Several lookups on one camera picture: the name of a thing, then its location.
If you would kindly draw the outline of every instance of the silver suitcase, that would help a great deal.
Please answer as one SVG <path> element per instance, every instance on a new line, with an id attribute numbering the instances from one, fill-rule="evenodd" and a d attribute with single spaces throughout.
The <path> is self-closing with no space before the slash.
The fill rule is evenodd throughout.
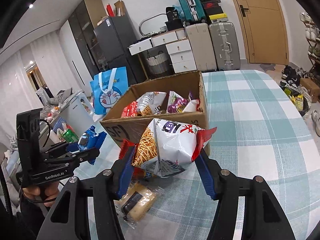
<path id="1" fill-rule="evenodd" d="M 209 26 L 219 70 L 240 69 L 240 53 L 236 30 L 231 22 L 212 23 Z"/>
<path id="2" fill-rule="evenodd" d="M 217 62 L 206 23 L 193 24 L 186 27 L 197 70 L 210 71 L 217 69 Z"/>

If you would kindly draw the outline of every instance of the human hand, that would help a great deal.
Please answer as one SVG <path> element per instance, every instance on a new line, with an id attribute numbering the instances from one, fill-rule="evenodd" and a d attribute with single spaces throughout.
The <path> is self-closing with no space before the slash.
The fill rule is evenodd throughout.
<path id="1" fill-rule="evenodd" d="M 47 198 L 45 200 L 53 199 L 58 196 L 60 192 L 58 190 L 58 186 L 59 186 L 59 181 L 52 182 L 51 184 L 46 186 L 44 193 L 47 196 Z M 31 185 L 29 187 L 23 188 L 22 190 L 27 198 L 30 198 L 33 200 L 35 199 L 35 196 L 40 195 L 40 188 L 36 185 Z M 53 204 L 54 204 L 54 201 L 44 203 L 46 207 L 51 207 Z"/>

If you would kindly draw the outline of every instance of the white curtain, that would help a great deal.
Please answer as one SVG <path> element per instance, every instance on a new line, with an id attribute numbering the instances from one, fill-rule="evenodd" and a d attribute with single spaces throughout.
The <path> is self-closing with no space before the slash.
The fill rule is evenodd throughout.
<path id="1" fill-rule="evenodd" d="M 17 114 L 43 107 L 23 68 L 19 51 L 0 66 L 0 107 L 0 142 L 10 148 Z"/>
<path id="2" fill-rule="evenodd" d="M 71 87 L 73 92 L 81 89 L 70 70 L 56 32 L 40 37 L 30 46 L 41 75 L 54 96 L 60 90 Z"/>

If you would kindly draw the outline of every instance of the white bag handle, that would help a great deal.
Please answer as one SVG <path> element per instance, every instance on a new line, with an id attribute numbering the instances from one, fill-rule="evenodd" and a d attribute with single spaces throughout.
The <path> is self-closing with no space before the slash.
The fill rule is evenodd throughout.
<path id="1" fill-rule="evenodd" d="M 107 89 L 107 90 L 103 90 L 103 88 L 102 88 L 102 72 L 100 72 L 100 73 L 98 74 L 100 89 L 101 89 L 101 91 L 104 92 L 105 94 L 106 94 L 107 92 L 111 91 L 111 89 L 112 89 L 113 82 L 114 82 L 115 76 L 116 76 L 116 71 L 117 71 L 117 68 L 113 68 L 113 69 L 111 70 L 111 75 L 110 75 L 109 85 L 108 85 L 108 89 Z"/>

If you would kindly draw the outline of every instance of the table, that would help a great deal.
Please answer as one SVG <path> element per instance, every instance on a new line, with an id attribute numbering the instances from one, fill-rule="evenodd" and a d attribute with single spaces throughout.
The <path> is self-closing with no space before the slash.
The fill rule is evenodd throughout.
<path id="1" fill-rule="evenodd" d="M 265 73 L 244 70 L 203 73 L 210 127 L 217 126 L 210 158 L 236 176 L 261 175 L 286 213 L 296 239 L 320 219 L 320 156 L 295 106 Z M 119 147 L 108 136 L 94 166 L 82 163 L 80 179 L 110 168 Z M 206 195 L 193 163 L 174 177 L 155 178 L 164 189 L 136 229 L 120 221 L 125 239 L 206 239 L 217 207 Z M 234 239 L 241 238 L 244 197 L 239 198 Z M 92 200 L 92 239 L 97 239 Z"/>

